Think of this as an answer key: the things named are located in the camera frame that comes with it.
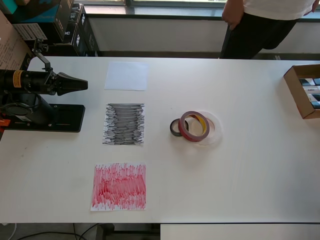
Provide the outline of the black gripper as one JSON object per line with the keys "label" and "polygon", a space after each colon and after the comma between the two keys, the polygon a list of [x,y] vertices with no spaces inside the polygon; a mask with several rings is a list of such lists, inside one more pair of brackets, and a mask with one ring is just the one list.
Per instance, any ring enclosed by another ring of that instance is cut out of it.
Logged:
{"label": "black gripper", "polygon": [[68,93],[85,91],[88,89],[87,80],[72,77],[63,72],[56,74],[53,71],[30,71],[29,78],[29,92],[39,95],[53,96],[57,94],[58,96],[62,96]]}

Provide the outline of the person right hand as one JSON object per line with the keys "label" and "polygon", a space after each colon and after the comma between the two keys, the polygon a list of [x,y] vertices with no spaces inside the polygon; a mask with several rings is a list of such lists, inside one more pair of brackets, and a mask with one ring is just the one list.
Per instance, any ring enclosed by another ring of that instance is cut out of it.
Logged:
{"label": "person right hand", "polygon": [[222,19],[228,24],[232,31],[240,23],[244,14],[242,8],[225,8],[222,13]]}

